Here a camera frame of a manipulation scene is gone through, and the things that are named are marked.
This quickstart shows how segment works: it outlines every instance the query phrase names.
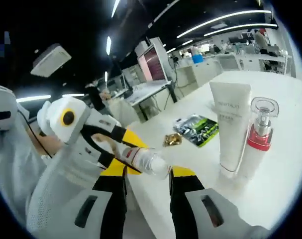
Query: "pink screen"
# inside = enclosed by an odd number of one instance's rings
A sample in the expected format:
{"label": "pink screen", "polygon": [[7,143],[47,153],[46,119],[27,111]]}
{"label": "pink screen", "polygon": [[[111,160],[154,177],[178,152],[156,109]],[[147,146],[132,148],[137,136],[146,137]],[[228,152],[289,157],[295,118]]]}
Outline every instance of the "pink screen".
{"label": "pink screen", "polygon": [[154,47],[139,58],[139,64],[147,81],[165,79],[165,73]]}
{"label": "pink screen", "polygon": [[150,69],[147,65],[147,62],[145,60],[144,55],[139,58],[139,64],[140,64],[140,67],[141,67],[141,69],[144,73],[146,81],[152,81],[152,75],[151,75]]}

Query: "gold candy wrapper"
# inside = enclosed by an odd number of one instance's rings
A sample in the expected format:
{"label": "gold candy wrapper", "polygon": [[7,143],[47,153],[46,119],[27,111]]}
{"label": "gold candy wrapper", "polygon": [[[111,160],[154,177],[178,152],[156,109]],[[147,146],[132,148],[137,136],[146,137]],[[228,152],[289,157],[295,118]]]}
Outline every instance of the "gold candy wrapper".
{"label": "gold candy wrapper", "polygon": [[169,134],[166,135],[164,138],[163,146],[173,146],[173,145],[179,145],[182,143],[182,137],[179,133]]}

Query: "blue bin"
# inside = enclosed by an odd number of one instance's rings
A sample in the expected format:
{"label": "blue bin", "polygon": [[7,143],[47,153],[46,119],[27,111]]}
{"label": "blue bin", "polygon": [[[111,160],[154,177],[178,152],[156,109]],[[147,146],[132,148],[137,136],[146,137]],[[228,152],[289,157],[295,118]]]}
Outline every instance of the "blue bin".
{"label": "blue bin", "polygon": [[192,59],[194,61],[194,64],[204,61],[204,58],[201,54],[197,54],[197,55],[192,56]]}

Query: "fluorescent light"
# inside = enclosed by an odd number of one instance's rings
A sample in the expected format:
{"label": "fluorescent light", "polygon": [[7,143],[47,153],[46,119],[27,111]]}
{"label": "fluorescent light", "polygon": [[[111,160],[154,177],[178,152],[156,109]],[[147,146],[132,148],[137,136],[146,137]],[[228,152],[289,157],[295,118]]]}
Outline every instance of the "fluorescent light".
{"label": "fluorescent light", "polygon": [[175,50],[176,50],[176,47],[174,47],[173,49],[167,51],[166,53],[170,53],[170,52],[175,51]]}
{"label": "fluorescent light", "polygon": [[120,0],[115,0],[114,6],[113,6],[113,10],[112,10],[112,16],[111,17],[114,16],[116,8],[119,5],[119,3],[120,3]]}
{"label": "fluorescent light", "polygon": [[107,41],[106,41],[106,53],[107,55],[110,55],[110,50],[111,50],[111,38],[108,36]]}
{"label": "fluorescent light", "polygon": [[17,99],[17,103],[26,102],[26,101],[36,101],[36,100],[44,100],[51,98],[51,95],[45,95],[45,96],[31,96],[31,97],[25,97]]}
{"label": "fluorescent light", "polygon": [[211,28],[213,28],[213,29],[220,29],[220,28],[223,28],[223,27],[226,27],[226,26],[227,26],[227,24],[220,23],[220,24],[217,24],[215,26],[211,26]]}
{"label": "fluorescent light", "polygon": [[65,95],[62,95],[62,97],[79,97],[79,96],[85,96],[85,94],[65,94]]}
{"label": "fluorescent light", "polygon": [[228,28],[224,28],[221,30],[217,30],[217,31],[212,31],[210,33],[205,34],[204,36],[209,36],[218,32],[222,32],[222,31],[227,31],[227,30],[231,30],[231,29],[235,29],[235,28],[240,28],[240,27],[248,27],[248,26],[273,26],[273,27],[277,27],[277,24],[270,24],[270,23],[252,23],[252,24],[244,24],[244,25],[239,25],[239,26],[231,26]]}
{"label": "fluorescent light", "polygon": [[186,35],[187,33],[190,33],[191,31],[194,31],[202,26],[205,26],[207,24],[210,24],[214,21],[219,21],[221,19],[224,19],[224,18],[227,18],[227,17],[230,17],[230,16],[236,16],[236,15],[241,15],[241,14],[248,14],[248,13],[271,13],[271,11],[268,11],[268,10],[249,10],[249,11],[239,11],[239,12],[234,12],[234,13],[231,13],[231,14],[227,14],[227,15],[224,15],[224,16],[220,16],[220,17],[217,17],[215,19],[212,19],[212,20],[209,20],[207,22],[204,22],[198,26],[194,26],[193,28],[187,30],[186,32],[183,32],[182,34],[178,35],[176,38],[180,38],[181,36],[184,36]]}
{"label": "fluorescent light", "polygon": [[185,46],[185,45],[191,43],[192,41],[193,41],[193,40],[189,40],[189,41],[187,41],[187,42],[184,42],[184,43],[182,44],[182,46]]}

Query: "plastic water bottle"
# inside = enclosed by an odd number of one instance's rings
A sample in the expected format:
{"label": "plastic water bottle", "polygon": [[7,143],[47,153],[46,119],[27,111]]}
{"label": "plastic water bottle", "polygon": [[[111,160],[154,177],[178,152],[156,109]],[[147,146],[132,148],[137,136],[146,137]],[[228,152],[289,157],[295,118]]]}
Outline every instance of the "plastic water bottle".
{"label": "plastic water bottle", "polygon": [[149,148],[126,148],[121,160],[159,179],[165,179],[172,169],[155,150]]}

